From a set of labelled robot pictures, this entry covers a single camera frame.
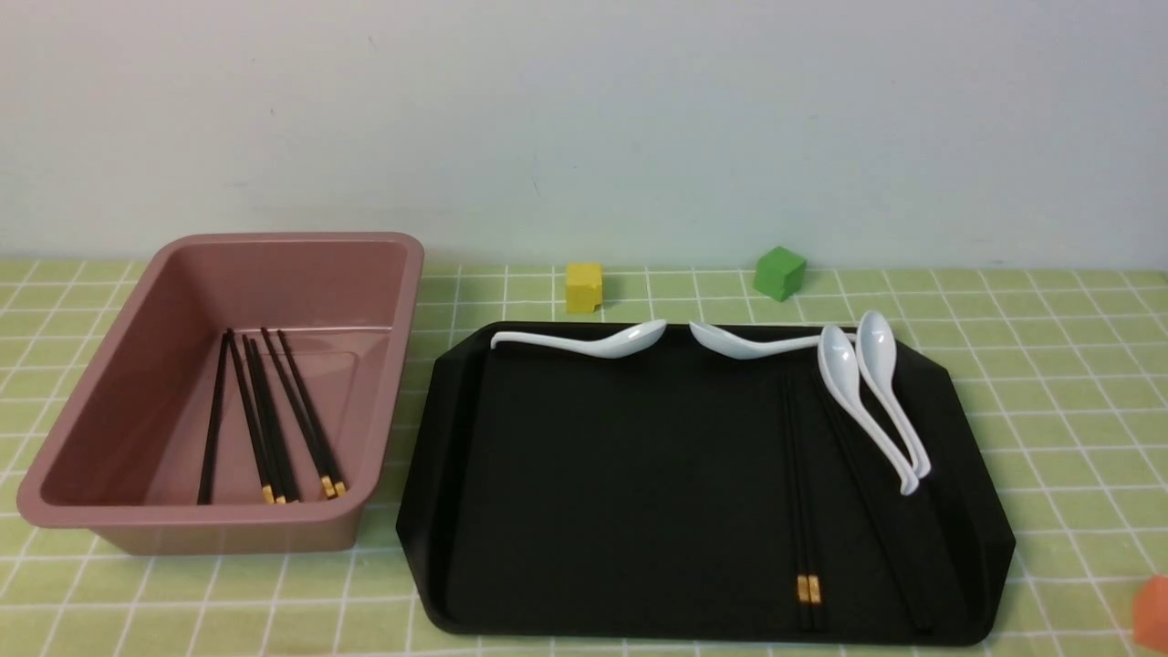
green grid tablecloth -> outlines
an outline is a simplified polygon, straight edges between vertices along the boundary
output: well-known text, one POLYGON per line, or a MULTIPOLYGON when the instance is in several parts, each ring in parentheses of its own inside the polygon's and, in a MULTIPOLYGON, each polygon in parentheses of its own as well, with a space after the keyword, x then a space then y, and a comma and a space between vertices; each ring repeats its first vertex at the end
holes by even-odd
POLYGON ((954 655, 1145 655, 1131 602, 1168 573, 1168 278, 1149 271, 811 270, 786 303, 750 272, 609 269, 563 311, 563 270, 429 265, 382 484, 335 554, 128 558, 41 531, 16 486, 142 269, 0 261, 0 656, 933 655, 919 649, 456 637, 431 625, 394 517, 436 357, 486 323, 854 323, 878 309, 950 369, 1018 551, 996 630, 954 655))

wooden block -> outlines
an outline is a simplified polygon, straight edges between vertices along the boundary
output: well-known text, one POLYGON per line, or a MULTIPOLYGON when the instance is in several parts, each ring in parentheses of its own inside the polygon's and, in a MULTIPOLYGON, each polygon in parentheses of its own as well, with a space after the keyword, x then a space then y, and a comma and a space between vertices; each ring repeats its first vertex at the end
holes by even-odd
POLYGON ((1168 653, 1168 578, 1153 575, 1135 594, 1132 639, 1149 650, 1168 653))
POLYGON ((570 313, 591 313, 604 303, 603 272, 595 262, 573 262, 564 276, 564 305, 570 313))
POLYGON ((783 247, 776 247, 758 258, 758 265, 755 268, 755 289, 774 300, 785 300, 799 291, 806 270, 806 258, 783 247))

green block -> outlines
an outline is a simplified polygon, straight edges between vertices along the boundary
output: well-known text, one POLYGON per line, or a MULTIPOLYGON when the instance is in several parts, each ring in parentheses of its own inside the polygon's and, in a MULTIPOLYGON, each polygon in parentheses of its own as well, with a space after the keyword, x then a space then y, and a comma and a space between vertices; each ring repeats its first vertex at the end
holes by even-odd
POLYGON ((776 300, 785 300, 799 291, 807 258, 776 247, 758 258, 755 268, 755 289, 776 300))

chopstick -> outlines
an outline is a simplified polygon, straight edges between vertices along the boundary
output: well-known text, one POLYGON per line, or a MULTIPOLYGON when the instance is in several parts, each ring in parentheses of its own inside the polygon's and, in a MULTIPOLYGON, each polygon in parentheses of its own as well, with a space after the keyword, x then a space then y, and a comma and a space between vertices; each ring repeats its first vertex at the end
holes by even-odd
POLYGON ((272 388, 267 383, 267 374, 264 372, 264 364, 259 358, 259 348, 256 340, 244 336, 244 352, 251 364, 251 385, 256 392, 256 407, 259 409, 259 423, 264 427, 264 441, 271 450, 272 462, 276 465, 276 473, 279 476, 280 487, 284 491, 286 502, 299 502, 300 490, 292 472, 292 464, 288 461, 287 445, 284 442, 284 430, 280 428, 280 419, 276 415, 276 402, 272 399, 272 388))
POLYGON ((292 371, 292 380, 296 381, 297 390, 300 393, 300 401, 304 406, 304 412, 308 419, 308 423, 312 427, 313 438, 317 442, 320 457, 328 471, 329 480, 332 480, 333 487, 336 491, 338 497, 340 497, 346 493, 347 486, 345 484, 345 477, 341 473, 341 469, 336 465, 336 458, 333 456, 333 450, 328 444, 328 436, 325 434, 325 428, 320 423, 320 416, 317 415, 317 408, 312 403, 312 397, 308 395, 308 388, 304 383, 304 376, 300 375, 300 368, 297 366, 296 358, 292 355, 292 347, 288 345, 287 337, 284 336, 284 331, 280 330, 276 331, 276 337, 279 338, 280 346, 284 348, 284 357, 288 360, 288 369, 292 371))
POLYGON ((326 461, 321 454, 320 438, 317 436, 317 433, 308 420, 308 415, 301 404, 300 399, 297 396, 296 389, 292 387, 292 381, 288 380, 288 375, 284 371, 284 364, 280 361, 280 357, 276 352, 276 345, 272 344, 271 334, 265 327, 260 327, 259 333, 264 337, 264 344, 267 346, 267 353, 272 357, 272 362, 276 364, 276 374, 279 375, 280 385, 284 387, 284 394, 287 395, 288 404, 292 407, 292 414, 296 415, 297 424, 300 426, 300 435, 304 437, 305 445, 308 448, 308 454, 312 456, 312 463, 317 466, 317 475, 320 477, 320 486, 325 491, 325 498, 333 499, 338 497, 338 492, 336 487, 333 485, 333 477, 329 472, 328 461, 326 461))
POLYGON ((795 537, 795 595, 799 600, 799 624, 804 630, 815 630, 826 628, 823 618, 823 596, 819 580, 819 567, 815 551, 814 527, 807 504, 811 492, 807 490, 802 471, 805 463, 802 459, 802 447, 800 444, 798 427, 794 426, 794 408, 790 393, 791 382, 786 379, 781 382, 781 401, 779 403, 783 414, 785 443, 787 448, 787 489, 791 499, 792 533, 795 537))
POLYGON ((876 505, 876 495, 869 490, 865 479, 860 476, 860 457, 854 451, 849 435, 854 429, 843 421, 841 414, 828 410, 839 407, 835 404, 835 400, 830 393, 827 392, 822 379, 816 376, 815 381, 818 383, 813 383, 813 386, 819 393, 820 402, 823 404, 835 442, 839 444, 840 451, 843 452, 843 461, 851 473, 851 482, 855 484, 856 490, 860 491, 860 499, 863 502, 864 511, 868 514, 868 523, 876 534, 881 552, 884 554, 884 561, 892 572, 892 581, 901 594, 901 601, 909 613, 909 618, 913 628, 918 632, 929 632, 933 629, 932 615, 929 613, 929 608, 922 597, 912 563, 905 562, 905 552, 899 540, 901 537, 888 526, 888 523, 883 521, 884 518, 876 505))
POLYGON ((220 338, 218 366, 215 368, 215 392, 211 393, 211 416, 207 424, 207 444, 203 447, 203 471, 199 478, 199 504, 210 504, 215 487, 215 458, 218 452, 218 431, 223 423, 223 371, 227 369, 227 345, 231 341, 228 328, 220 338))
POLYGON ((260 434, 259 421, 256 417, 256 407, 252 404, 251 394, 248 392, 248 379, 243 374, 243 362, 239 359, 239 350, 235 346, 235 338, 229 337, 228 346, 231 351, 231 362, 235 365, 235 380, 239 386, 239 397, 243 400, 243 416, 248 422, 248 435, 251 437, 251 452, 256 457, 256 471, 259 475, 259 487, 264 493, 267 504, 276 504, 276 495, 272 489, 272 478, 267 465, 267 457, 264 450, 264 438, 260 434))

chopstick gold tip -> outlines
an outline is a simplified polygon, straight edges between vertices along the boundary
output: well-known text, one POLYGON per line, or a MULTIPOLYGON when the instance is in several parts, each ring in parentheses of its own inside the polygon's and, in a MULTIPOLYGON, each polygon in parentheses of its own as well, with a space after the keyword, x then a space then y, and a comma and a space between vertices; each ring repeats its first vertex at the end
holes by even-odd
POLYGON ((799 602, 804 604, 811 603, 811 586, 807 582, 807 575, 799 575, 795 578, 795 589, 799 594, 799 602))
POLYGON ((823 596, 820 594, 819 590, 819 575, 811 575, 807 578, 807 588, 808 593, 811 594, 811 603, 822 604, 823 596))

